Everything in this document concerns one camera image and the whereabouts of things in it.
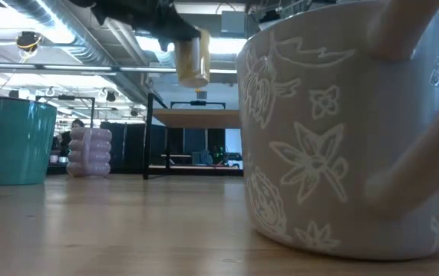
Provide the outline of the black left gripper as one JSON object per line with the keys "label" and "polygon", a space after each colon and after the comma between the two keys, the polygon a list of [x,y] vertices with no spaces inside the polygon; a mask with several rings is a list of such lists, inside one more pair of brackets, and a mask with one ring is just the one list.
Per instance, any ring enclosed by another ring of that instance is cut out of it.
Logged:
{"label": "black left gripper", "polygon": [[80,7],[89,8],[102,25],[110,18],[132,28],[161,28],[157,39],[160,49],[168,52],[174,42],[200,38],[200,30],[187,23],[177,12],[172,1],[162,0],[69,0]]}

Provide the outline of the yellow mug white inside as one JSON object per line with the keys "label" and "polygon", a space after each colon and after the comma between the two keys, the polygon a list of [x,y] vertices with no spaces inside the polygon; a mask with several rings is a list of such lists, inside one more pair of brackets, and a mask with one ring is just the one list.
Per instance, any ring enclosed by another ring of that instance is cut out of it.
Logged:
{"label": "yellow mug white inside", "polygon": [[179,84],[193,89],[210,82],[210,33],[201,28],[199,31],[199,38],[174,43]]}

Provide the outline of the purple ribbed mug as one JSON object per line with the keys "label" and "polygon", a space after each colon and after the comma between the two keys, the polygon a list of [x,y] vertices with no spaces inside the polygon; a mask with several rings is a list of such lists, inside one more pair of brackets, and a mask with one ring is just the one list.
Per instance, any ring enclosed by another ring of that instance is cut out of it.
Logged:
{"label": "purple ribbed mug", "polygon": [[70,132],[67,173],[73,177],[107,176],[111,171],[112,132],[78,127]]}

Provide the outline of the grey floral mug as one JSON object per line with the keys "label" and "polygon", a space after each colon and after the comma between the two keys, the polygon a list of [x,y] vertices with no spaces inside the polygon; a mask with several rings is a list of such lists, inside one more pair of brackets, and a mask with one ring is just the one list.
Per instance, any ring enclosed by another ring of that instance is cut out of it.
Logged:
{"label": "grey floral mug", "polygon": [[236,66],[257,231],[345,258],[439,252],[439,0],[304,11]]}

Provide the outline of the teal mug white handle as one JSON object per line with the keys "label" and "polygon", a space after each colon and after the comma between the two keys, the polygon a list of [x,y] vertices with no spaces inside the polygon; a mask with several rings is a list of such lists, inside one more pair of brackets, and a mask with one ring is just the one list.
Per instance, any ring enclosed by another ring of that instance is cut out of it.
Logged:
{"label": "teal mug white handle", "polygon": [[0,97],[0,186],[45,181],[56,115],[50,104]]}

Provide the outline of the grey ceiling box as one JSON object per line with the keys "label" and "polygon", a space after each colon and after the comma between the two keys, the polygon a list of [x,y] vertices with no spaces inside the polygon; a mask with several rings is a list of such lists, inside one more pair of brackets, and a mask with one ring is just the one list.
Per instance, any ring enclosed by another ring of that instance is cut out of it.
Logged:
{"label": "grey ceiling box", "polygon": [[246,35],[246,14],[243,11],[222,11],[220,36],[243,38]]}

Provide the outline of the wooden shelf black legs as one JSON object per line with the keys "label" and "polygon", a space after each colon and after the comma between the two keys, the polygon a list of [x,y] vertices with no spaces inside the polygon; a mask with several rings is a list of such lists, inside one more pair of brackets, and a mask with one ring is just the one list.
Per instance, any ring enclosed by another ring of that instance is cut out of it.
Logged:
{"label": "wooden shelf black legs", "polygon": [[[164,168],[150,167],[150,146],[152,119],[156,117],[165,125],[165,158]],[[147,115],[144,134],[143,180],[150,176],[242,176],[242,170],[221,169],[213,167],[200,172],[199,169],[177,168],[170,165],[170,128],[194,129],[239,129],[240,118],[238,110],[205,110],[205,109],[171,109],[156,94],[147,95]]]}

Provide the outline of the person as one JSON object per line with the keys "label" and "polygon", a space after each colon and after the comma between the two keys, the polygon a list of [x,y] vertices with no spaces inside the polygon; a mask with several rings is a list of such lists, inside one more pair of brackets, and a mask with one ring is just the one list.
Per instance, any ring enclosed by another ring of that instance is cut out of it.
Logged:
{"label": "person", "polygon": [[[71,123],[71,130],[79,127],[84,127],[84,123],[76,119]],[[53,138],[51,146],[52,151],[57,151],[59,156],[67,156],[69,154],[69,143],[71,142],[71,132],[66,131],[58,134]]]}

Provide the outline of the silver ventilation duct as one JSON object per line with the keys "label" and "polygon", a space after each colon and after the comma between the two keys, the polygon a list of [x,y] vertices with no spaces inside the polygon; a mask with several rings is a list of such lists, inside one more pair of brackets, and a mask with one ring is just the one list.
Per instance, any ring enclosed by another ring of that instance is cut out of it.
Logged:
{"label": "silver ventilation duct", "polygon": [[[27,15],[45,27],[66,27],[74,36],[76,45],[84,46],[69,50],[69,54],[83,65],[117,66],[117,62],[104,50],[97,39],[84,27],[68,8],[66,0],[3,0],[10,8]],[[131,80],[126,74],[104,75],[104,78],[116,84],[117,88],[133,102],[147,103],[144,87]]]}

